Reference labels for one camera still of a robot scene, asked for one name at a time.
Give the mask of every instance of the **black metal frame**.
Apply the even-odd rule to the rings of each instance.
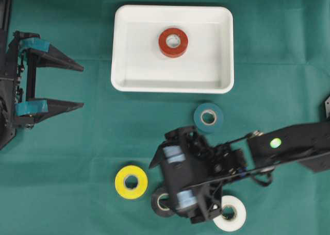
[[[325,102],[330,105],[330,98]],[[272,172],[282,164],[299,162],[314,172],[330,169],[330,122],[299,124],[263,134],[252,132],[242,138],[210,146],[194,126],[178,128],[165,134],[166,140],[158,147],[150,168],[160,165],[164,187],[169,200],[161,204],[191,223],[214,219],[222,213],[221,196],[225,184],[251,177],[261,186],[272,182]],[[281,144],[273,148],[271,141],[279,138]],[[232,149],[236,142],[246,140],[255,167],[246,169],[241,149]],[[164,148],[179,146],[184,160],[170,162]],[[178,209],[179,192],[190,190],[196,204]]]
[[[81,108],[83,103],[67,102],[48,98],[35,98],[37,68],[54,67],[83,71],[84,67],[66,56],[53,45],[44,52],[37,48],[27,48],[20,52],[20,41],[28,38],[40,38],[36,33],[16,31],[6,52],[8,26],[12,0],[0,0],[0,149],[16,136],[17,128],[32,128],[51,116]],[[48,112],[18,116],[17,103],[23,100],[24,91],[20,87],[21,73],[27,61],[26,101],[46,100]]]

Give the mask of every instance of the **white tray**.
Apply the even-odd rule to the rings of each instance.
[[[188,36],[178,58],[161,53],[159,35]],[[111,83],[119,91],[226,93],[234,85],[233,16],[224,7],[125,5],[115,13]]]

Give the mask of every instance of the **tape roll core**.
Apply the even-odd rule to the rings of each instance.
[[[137,179],[137,185],[134,188],[129,188],[126,185],[126,180],[134,176]],[[148,187],[148,178],[143,169],[135,165],[128,165],[118,171],[114,186],[118,194],[125,199],[137,199],[141,197]]]
[[[188,37],[184,31],[178,28],[168,28],[160,34],[158,44],[164,55],[176,58],[187,50]]]

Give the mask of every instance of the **green cloth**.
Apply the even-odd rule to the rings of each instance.
[[[234,88],[224,95],[115,90],[109,75],[113,19],[124,4],[228,8],[234,16]],[[36,97],[85,106],[19,130],[0,152],[0,233],[224,233],[213,222],[156,216],[150,197],[162,178],[147,166],[163,134],[193,124],[194,109],[204,102],[224,113],[222,128],[207,136],[212,144],[324,119],[329,8],[330,0],[13,0],[8,41],[15,30],[39,33],[85,67],[82,73],[38,70]],[[128,163],[149,178],[139,200],[125,200],[114,189],[116,172]],[[329,176],[294,163],[279,167],[267,188],[250,179],[227,185],[225,192],[247,210],[244,226],[232,234],[330,234]]]

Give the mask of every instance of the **tape roll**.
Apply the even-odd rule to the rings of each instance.
[[[151,196],[151,208],[160,217],[171,217],[174,212],[166,207],[162,207],[159,203],[162,197],[168,196],[168,193],[164,187],[158,188]]]
[[[194,113],[194,122],[198,129],[206,133],[212,133],[219,129],[223,123],[223,113],[219,106],[213,103],[204,103],[197,107]]]
[[[126,185],[126,180],[134,176],[137,179],[137,185],[134,188],[129,188]],[[135,165],[128,165],[118,171],[114,186],[118,194],[125,199],[137,199],[141,197],[148,187],[148,178],[143,169]]]
[[[227,219],[223,215],[219,215],[213,219],[215,225],[223,231],[236,231],[240,229],[246,220],[246,209],[240,199],[225,195],[221,199],[222,210],[231,207],[234,211],[232,219]]]
[[[176,58],[186,52],[188,37],[178,28],[169,28],[160,34],[158,44],[160,51],[164,55],[171,58]]]

